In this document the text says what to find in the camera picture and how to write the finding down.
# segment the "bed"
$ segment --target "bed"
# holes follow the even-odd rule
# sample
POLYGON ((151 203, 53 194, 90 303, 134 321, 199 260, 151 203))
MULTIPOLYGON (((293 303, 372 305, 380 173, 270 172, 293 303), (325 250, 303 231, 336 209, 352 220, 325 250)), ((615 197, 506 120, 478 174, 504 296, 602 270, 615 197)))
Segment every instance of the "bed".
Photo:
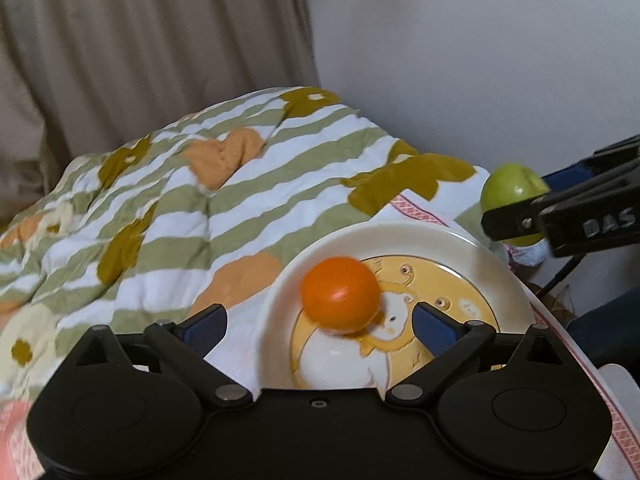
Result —
MULTIPOLYGON (((479 225, 487 176, 419 155, 310 87, 253 92, 76 158, 0 237, 0 477, 41 471, 26 414, 88 327, 141 332, 221 303, 250 349, 261 298, 287 263, 404 189, 507 263, 479 225)), ((228 366, 249 366, 244 358, 228 366)))

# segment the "plate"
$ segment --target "plate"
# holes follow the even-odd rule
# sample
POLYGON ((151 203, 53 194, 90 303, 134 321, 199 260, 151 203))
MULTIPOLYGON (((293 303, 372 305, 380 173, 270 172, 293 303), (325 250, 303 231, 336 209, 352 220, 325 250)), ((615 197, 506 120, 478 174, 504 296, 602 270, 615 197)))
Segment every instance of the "plate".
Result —
POLYGON ((435 224, 367 222, 333 232, 277 277, 258 320, 258 380, 265 388, 367 388, 383 395, 433 355, 414 336, 418 301, 460 322, 481 319, 500 332, 534 323, 520 282, 478 241, 435 224), (319 329, 302 312, 300 283, 315 264, 352 256, 376 275, 381 314, 355 335, 319 329))

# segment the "green stripe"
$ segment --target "green stripe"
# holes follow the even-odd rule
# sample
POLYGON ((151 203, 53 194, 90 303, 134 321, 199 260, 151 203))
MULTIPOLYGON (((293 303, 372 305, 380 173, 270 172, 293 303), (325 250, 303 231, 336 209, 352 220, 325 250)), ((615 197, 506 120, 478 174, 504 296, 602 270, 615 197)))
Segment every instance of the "green stripe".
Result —
POLYGON ((169 150, 172 150, 176 144, 184 140, 186 137, 188 137, 187 134, 179 134, 179 135, 176 135, 175 137, 171 137, 170 139, 161 139, 156 142, 153 142, 152 140, 151 145, 149 146, 148 152, 145 153, 145 156, 142 157, 140 162, 137 164, 134 164, 133 166, 129 166, 127 170, 121 174, 121 176, 127 173, 133 173, 133 171, 139 170, 144 166, 148 166, 153 161, 155 161, 156 158, 158 158, 161 155, 164 155, 169 150))
POLYGON ((158 269, 202 269, 211 266, 213 246, 202 237, 156 238, 140 247, 136 274, 158 269))
POLYGON ((28 396, 33 402, 40 395, 40 392, 44 388, 43 384, 30 384, 28 396))
POLYGON ((300 126, 278 129, 274 136, 267 140, 265 150, 275 144, 284 142, 285 140, 293 139, 294 137, 318 134, 320 130, 350 115, 355 115, 354 110, 352 108, 342 106, 340 109, 327 115, 327 117, 318 119, 317 121, 313 121, 312 123, 300 124, 300 126))
POLYGON ((101 298, 104 291, 105 286, 102 284, 82 286, 73 290, 59 290, 43 298, 40 302, 47 305, 54 314, 68 316, 68 314, 80 310, 92 301, 101 298))
POLYGON ((97 196, 98 196, 98 191, 95 191, 95 192, 81 191, 79 193, 75 193, 75 195, 73 195, 70 200, 74 214, 85 215, 86 212, 89 211, 91 204, 94 203, 94 200, 97 196))
MULTIPOLYGON (((275 207, 255 218, 240 222, 237 226, 213 238, 207 251, 202 251, 198 259, 199 269, 209 269, 220 256, 229 254, 255 240, 264 229, 290 212, 297 204, 305 200, 313 200, 325 189, 340 184, 339 178, 329 178, 309 189, 293 195, 286 203, 275 207)), ((191 253, 177 250, 180 238, 158 238, 142 245, 138 255, 136 272, 149 272, 158 269, 193 269, 194 260, 191 253)))
POLYGON ((57 236, 53 234, 51 236, 45 236, 42 240, 40 240, 40 243, 38 243, 36 248, 31 252, 31 256, 37 258, 38 265, 40 265, 40 262, 44 258, 45 254, 47 254, 47 251, 49 251, 49 249, 52 248, 53 245, 59 242, 64 243, 65 238, 66 237, 64 236, 57 236))
POLYGON ((215 139, 234 128, 249 128, 251 126, 273 126, 275 128, 280 124, 284 115, 284 108, 272 108, 254 115, 253 117, 249 117, 254 113, 251 111, 252 108, 247 109, 247 111, 239 117, 233 117, 222 121, 210 128, 199 131, 198 134, 204 137, 209 137, 210 139, 215 139))
POLYGON ((0 274, 0 288, 11 285, 20 276, 26 276, 27 274, 40 274, 41 271, 40 261, 37 258, 32 258, 30 256, 24 267, 18 272, 0 274))
MULTIPOLYGON (((115 333, 140 333, 158 319, 171 319, 176 322, 184 320, 189 308, 165 310, 163 312, 146 312, 144 310, 116 310, 109 323, 115 333)), ((63 328, 56 336, 56 355, 65 357, 74 345, 91 327, 89 323, 81 323, 63 328)))
MULTIPOLYGON (((216 137, 228 132, 229 130, 232 130, 233 128, 258 125, 273 125, 274 127, 276 127, 282 120, 282 117, 284 115, 284 108, 270 108, 268 110, 264 110, 265 106, 271 101, 272 100, 263 104, 251 106, 240 113, 238 116, 230 117, 228 119, 225 119, 224 121, 220 121, 219 123, 213 124, 209 128, 202 127, 196 133, 204 137, 209 137, 209 139, 215 139, 216 137)), ((180 130, 183 131, 187 126, 191 126, 192 124, 200 126, 204 121, 205 120, 198 117, 196 121, 191 121, 190 124, 181 126, 180 130)))
POLYGON ((38 301, 41 296, 54 292, 65 283, 82 278, 87 267, 98 261, 106 248, 107 242, 96 240, 94 245, 79 250, 63 267, 54 270, 46 277, 34 295, 35 300, 38 301))
POLYGON ((113 219, 109 220, 100 230, 98 238, 113 238, 124 226, 136 220, 138 218, 136 216, 138 209, 158 198, 167 181, 167 178, 159 180, 153 186, 127 198, 113 215, 113 219))
POLYGON ((109 153, 105 153, 103 155, 92 155, 91 158, 89 158, 89 160, 86 161, 82 166, 80 166, 79 168, 76 168, 69 174, 69 177, 66 180, 66 184, 63 186, 62 189, 60 189, 57 192, 52 192, 46 197, 44 197, 41 207, 44 207, 46 204, 50 202, 55 202, 62 195, 70 192, 73 189, 74 184, 80 177, 87 174, 93 168, 97 168, 98 166, 101 166, 102 163, 108 158, 108 156, 109 156, 109 153))
POLYGON ((183 130, 184 128, 186 128, 187 126, 191 126, 192 124, 200 124, 200 123, 202 123, 202 122, 204 122, 204 121, 206 121, 208 119, 213 119, 214 117, 217 117, 220 114, 223 114, 223 113, 226 113, 226 112, 230 112, 234 108, 243 105, 249 99, 253 99, 255 97, 258 97, 259 95, 274 93, 273 98, 269 99, 268 101, 265 101, 261 105, 255 105, 255 106, 264 107, 267 104, 269 104, 270 102, 272 102, 274 99, 278 98, 279 94, 282 93, 281 91, 278 92, 278 90, 288 90, 288 88, 283 88, 283 89, 267 88, 265 90, 259 90, 257 92, 254 92, 254 94, 252 94, 250 96, 244 95, 244 96, 238 97, 236 99, 231 99, 230 101, 226 101, 226 102, 220 103, 215 108, 212 108, 211 110, 208 110, 207 112, 202 113, 201 115, 199 115, 198 117, 196 117, 194 119, 185 119, 183 121, 179 121, 177 124, 174 124, 174 126, 171 126, 170 128, 163 128, 162 130, 160 130, 160 132, 164 132, 164 131, 167 131, 167 130, 171 131, 173 129, 178 129, 178 128, 180 130, 183 130))
POLYGON ((200 212, 209 217, 209 199, 191 184, 183 184, 167 191, 158 200, 156 218, 166 213, 200 212))
POLYGON ((356 159, 386 133, 380 128, 357 130, 338 140, 324 142, 301 153, 284 166, 264 173, 252 180, 221 187, 210 200, 210 215, 233 209, 248 197, 273 189, 276 184, 291 182, 300 176, 321 170, 334 162, 356 159))
POLYGON ((115 300, 118 295, 118 289, 120 288, 120 280, 111 285, 108 290, 100 297, 101 300, 112 301, 115 300))
POLYGON ((283 236, 263 251, 273 254, 285 267, 316 240, 343 227, 366 222, 369 218, 349 203, 338 204, 320 214, 313 225, 283 236))
POLYGON ((8 247, 0 249, 0 261, 10 262, 11 260, 22 261, 24 258, 24 245, 13 244, 8 247))
POLYGON ((29 301, 33 296, 33 290, 20 290, 18 288, 9 288, 4 292, 4 294, 0 294, 0 301, 20 301, 21 303, 25 303, 29 301))
POLYGON ((146 186, 147 184, 151 184, 151 183, 156 183, 156 184, 158 182, 166 183, 166 181, 168 180, 169 174, 175 171, 177 168, 183 167, 185 164, 186 164, 186 161, 180 156, 172 156, 168 158, 162 164, 162 166, 160 166, 160 168, 158 168, 157 170, 153 170, 151 173, 141 178, 136 183, 108 190, 109 194, 105 197, 102 203, 91 213, 91 215, 85 222, 84 226, 87 227, 92 222, 100 218, 103 214, 105 214, 111 207, 111 204, 113 203, 113 201, 116 200, 123 193, 136 190, 140 187, 146 186))

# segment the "orange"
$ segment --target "orange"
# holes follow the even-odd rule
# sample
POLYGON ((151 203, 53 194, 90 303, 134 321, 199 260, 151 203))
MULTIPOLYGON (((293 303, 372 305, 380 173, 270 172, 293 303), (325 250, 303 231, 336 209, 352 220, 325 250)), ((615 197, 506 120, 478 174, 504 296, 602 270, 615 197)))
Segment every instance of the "orange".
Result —
POLYGON ((380 294, 369 267, 346 256, 323 260, 300 285, 302 308, 309 319, 340 334, 366 327, 380 309, 380 294))

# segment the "curtain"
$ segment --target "curtain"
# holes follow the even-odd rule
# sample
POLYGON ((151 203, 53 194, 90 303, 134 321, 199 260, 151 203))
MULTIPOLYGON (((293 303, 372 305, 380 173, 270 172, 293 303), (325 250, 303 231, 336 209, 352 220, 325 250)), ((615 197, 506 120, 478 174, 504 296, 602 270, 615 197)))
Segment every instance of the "curtain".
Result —
POLYGON ((318 81, 303 0, 0 0, 0 18, 0 71, 21 88, 0 108, 0 178, 27 161, 44 182, 49 150, 64 167, 215 102, 318 81))

